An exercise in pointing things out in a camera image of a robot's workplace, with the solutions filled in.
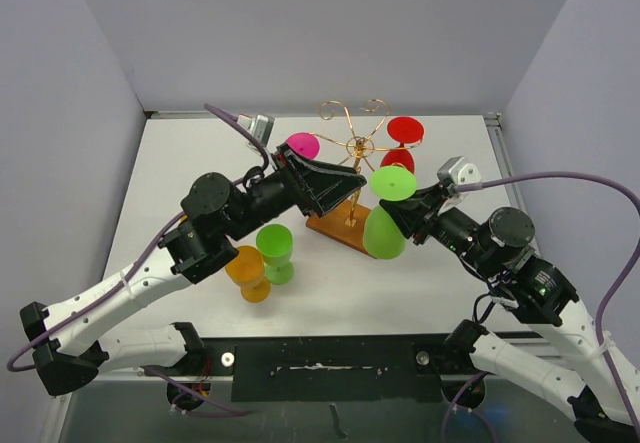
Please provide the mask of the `green wine glass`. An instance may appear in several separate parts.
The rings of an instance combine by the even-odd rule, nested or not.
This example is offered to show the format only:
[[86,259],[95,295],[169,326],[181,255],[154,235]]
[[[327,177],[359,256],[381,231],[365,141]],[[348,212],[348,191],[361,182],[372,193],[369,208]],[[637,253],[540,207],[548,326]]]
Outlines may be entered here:
[[401,202],[411,197],[417,190],[416,177],[406,168],[383,166],[372,173],[368,186],[379,198],[379,203],[366,218],[363,247],[377,259],[397,258],[405,249],[406,239],[382,204]]
[[265,276],[272,284],[284,285],[293,278],[293,235],[286,226],[262,227],[256,235],[256,247],[265,262]]

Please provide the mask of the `pink plastic wine glass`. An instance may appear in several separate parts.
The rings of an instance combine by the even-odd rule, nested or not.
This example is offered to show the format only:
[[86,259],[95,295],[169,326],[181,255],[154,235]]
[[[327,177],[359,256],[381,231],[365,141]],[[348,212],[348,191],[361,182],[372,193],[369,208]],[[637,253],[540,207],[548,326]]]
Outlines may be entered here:
[[320,153],[319,139],[312,133],[294,133],[286,139],[286,143],[296,153],[307,159],[315,159]]

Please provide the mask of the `red plastic wine glass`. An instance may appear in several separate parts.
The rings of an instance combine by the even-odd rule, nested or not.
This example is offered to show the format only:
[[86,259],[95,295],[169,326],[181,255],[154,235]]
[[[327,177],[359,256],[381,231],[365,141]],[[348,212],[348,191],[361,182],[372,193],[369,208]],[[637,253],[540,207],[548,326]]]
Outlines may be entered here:
[[397,146],[385,151],[380,166],[401,167],[415,173],[415,160],[411,150],[419,146],[425,136],[423,124],[410,116],[398,116],[387,124],[387,133]]

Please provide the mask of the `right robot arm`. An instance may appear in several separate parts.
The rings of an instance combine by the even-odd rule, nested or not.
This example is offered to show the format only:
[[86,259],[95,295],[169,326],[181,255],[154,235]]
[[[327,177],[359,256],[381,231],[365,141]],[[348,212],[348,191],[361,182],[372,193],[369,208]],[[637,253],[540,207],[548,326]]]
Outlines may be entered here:
[[453,252],[486,284],[492,301],[543,337],[569,363],[563,368],[506,342],[483,324],[463,320],[446,338],[445,358],[459,372],[473,366],[500,376],[560,410],[589,442],[636,442],[628,409],[639,408],[638,370],[596,333],[596,322],[576,288],[536,254],[529,216],[501,207],[478,223],[445,206],[440,185],[403,201],[380,203],[414,244],[429,239]]

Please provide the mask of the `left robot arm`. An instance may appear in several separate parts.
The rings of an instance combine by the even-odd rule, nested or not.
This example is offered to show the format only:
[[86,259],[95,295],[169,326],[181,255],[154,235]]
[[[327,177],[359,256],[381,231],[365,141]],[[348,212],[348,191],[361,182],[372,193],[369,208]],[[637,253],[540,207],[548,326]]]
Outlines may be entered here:
[[183,198],[182,215],[133,264],[63,302],[21,309],[31,367],[49,395],[74,392],[101,373],[125,368],[196,374],[206,350],[192,324],[124,335],[112,329],[223,269],[239,254],[235,242],[290,208],[323,216],[366,184],[355,169],[302,157],[286,143],[271,160],[273,173],[253,167],[240,184],[220,173],[202,175]]

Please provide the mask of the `orange wine glass front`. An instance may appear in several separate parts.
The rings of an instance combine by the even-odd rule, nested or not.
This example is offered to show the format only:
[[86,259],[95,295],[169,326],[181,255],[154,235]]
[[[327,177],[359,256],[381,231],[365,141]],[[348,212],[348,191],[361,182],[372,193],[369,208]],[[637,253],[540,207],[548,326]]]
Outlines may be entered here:
[[224,267],[227,276],[239,287],[242,298],[249,303],[266,300],[271,283],[265,276],[265,263],[260,251],[248,245],[237,247],[238,254]]

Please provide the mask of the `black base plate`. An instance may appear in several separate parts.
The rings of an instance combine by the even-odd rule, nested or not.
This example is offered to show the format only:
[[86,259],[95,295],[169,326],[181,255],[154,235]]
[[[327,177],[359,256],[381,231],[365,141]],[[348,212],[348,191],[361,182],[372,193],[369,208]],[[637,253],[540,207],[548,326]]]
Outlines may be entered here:
[[470,357],[442,334],[206,338],[172,377],[232,380],[234,403],[439,402],[452,381],[476,373]]

